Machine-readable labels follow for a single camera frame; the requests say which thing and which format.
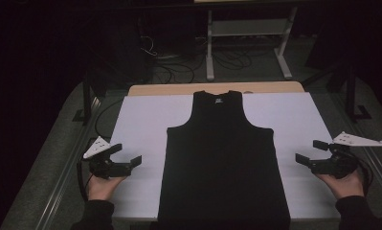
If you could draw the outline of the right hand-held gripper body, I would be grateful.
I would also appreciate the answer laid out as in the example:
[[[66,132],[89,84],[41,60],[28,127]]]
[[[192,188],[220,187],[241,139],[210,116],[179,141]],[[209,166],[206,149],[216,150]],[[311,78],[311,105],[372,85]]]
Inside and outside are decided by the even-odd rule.
[[[382,147],[382,141],[376,141],[346,132],[337,135],[329,144],[331,156],[328,159],[310,160],[308,168],[314,174],[329,174],[337,179],[363,168],[365,162],[355,156],[350,147]]]

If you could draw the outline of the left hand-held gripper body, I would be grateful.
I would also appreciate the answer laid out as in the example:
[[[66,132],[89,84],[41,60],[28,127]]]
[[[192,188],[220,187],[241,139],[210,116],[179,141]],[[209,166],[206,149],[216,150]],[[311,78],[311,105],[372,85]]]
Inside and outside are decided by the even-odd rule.
[[[89,171],[94,176],[107,179],[131,175],[130,162],[116,163],[111,160],[112,146],[99,136],[83,154],[83,160],[89,163]]]

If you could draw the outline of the black tank top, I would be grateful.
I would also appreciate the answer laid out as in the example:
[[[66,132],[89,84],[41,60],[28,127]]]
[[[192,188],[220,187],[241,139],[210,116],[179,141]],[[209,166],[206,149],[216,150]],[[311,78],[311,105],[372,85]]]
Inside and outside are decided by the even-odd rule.
[[[168,129],[158,230],[289,230],[274,131],[252,125],[242,94],[193,94]]]

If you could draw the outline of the person's left hand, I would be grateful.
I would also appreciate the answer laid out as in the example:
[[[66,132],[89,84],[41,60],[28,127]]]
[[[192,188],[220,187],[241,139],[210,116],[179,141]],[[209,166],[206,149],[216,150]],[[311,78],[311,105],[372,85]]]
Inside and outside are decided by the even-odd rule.
[[[117,187],[124,181],[124,177],[108,179],[92,176],[88,183],[89,200],[110,200]]]

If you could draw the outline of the person's right hand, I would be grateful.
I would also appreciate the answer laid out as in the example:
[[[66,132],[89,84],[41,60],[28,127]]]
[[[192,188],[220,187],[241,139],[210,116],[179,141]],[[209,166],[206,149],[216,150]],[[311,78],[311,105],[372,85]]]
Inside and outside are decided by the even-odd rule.
[[[358,171],[340,179],[328,174],[317,174],[317,177],[325,182],[337,199],[349,196],[365,196],[363,182]]]

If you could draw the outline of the white board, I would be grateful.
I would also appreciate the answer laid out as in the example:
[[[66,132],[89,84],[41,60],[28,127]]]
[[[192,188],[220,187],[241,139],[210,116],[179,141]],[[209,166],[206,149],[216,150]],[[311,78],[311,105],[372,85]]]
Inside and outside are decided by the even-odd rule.
[[[123,149],[115,162],[141,156],[142,164],[116,190],[114,217],[157,219],[165,163],[167,129],[183,125],[191,115],[191,95],[128,96],[124,99],[111,143]],[[252,93],[243,96],[245,115],[257,127],[274,130],[274,143],[290,216],[293,220],[337,219],[335,198],[311,171],[295,161],[329,157],[312,142],[330,142],[325,123],[308,93]]]

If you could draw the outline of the black metal stand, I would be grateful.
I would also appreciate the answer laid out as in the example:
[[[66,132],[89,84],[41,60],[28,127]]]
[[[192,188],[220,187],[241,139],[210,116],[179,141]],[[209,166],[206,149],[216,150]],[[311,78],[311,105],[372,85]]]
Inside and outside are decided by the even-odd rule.
[[[353,73],[351,64],[336,62],[319,73],[301,82],[303,87],[307,87],[321,78],[329,76],[326,90],[331,93],[338,93],[343,86],[346,87],[345,111],[349,118],[356,123],[358,120],[368,120],[370,113],[363,105],[355,103],[356,76]]]
[[[96,98],[103,97],[107,91],[106,81],[96,71],[89,70],[83,76],[82,98],[83,108],[74,116],[74,122],[82,122],[86,126],[92,117],[92,105]]]

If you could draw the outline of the light wooden table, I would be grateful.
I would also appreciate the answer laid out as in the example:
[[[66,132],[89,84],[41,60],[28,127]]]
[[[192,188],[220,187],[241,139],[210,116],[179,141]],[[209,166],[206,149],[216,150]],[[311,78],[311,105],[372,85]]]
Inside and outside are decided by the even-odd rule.
[[[145,84],[131,86],[129,96],[165,96],[192,95],[206,91],[211,94],[223,94],[229,90],[252,91],[254,93],[303,93],[302,85],[297,81],[262,81],[262,82],[208,82],[179,84]]]

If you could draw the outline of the metal floor rail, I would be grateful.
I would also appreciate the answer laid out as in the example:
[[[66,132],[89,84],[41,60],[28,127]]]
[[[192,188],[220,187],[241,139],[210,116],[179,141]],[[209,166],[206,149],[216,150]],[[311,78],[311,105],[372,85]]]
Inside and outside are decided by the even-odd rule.
[[[73,173],[77,171],[76,163],[81,158],[82,150],[87,144],[90,129],[94,124],[94,116],[97,114],[100,106],[101,102],[97,97],[90,99],[89,103],[84,104],[84,107],[89,109],[89,111],[86,113],[87,120],[81,121],[81,125],[79,127],[79,135],[75,139],[72,150],[67,155],[66,163],[64,164],[62,171],[59,173],[56,185],[49,196],[44,211],[40,215],[34,230],[50,229],[59,204],[64,197],[65,191],[69,182],[71,181],[71,178],[73,177]]]
[[[348,133],[382,140],[382,107],[376,100],[365,101],[353,108],[353,113],[346,109],[346,100],[340,94],[332,94],[340,116],[348,127]],[[360,147],[360,151],[369,163],[376,183],[382,191],[382,147]]]

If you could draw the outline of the white metal stand frame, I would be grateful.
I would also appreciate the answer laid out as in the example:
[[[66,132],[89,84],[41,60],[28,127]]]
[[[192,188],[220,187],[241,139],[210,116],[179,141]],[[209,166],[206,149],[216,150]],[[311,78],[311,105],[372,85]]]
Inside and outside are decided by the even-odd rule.
[[[292,73],[287,65],[283,53],[290,36],[297,11],[297,7],[292,8],[287,18],[222,21],[213,20],[213,12],[208,11],[206,54],[207,81],[214,80],[213,38],[243,35],[280,35],[281,43],[274,49],[274,53],[284,78],[286,80],[291,80]]]

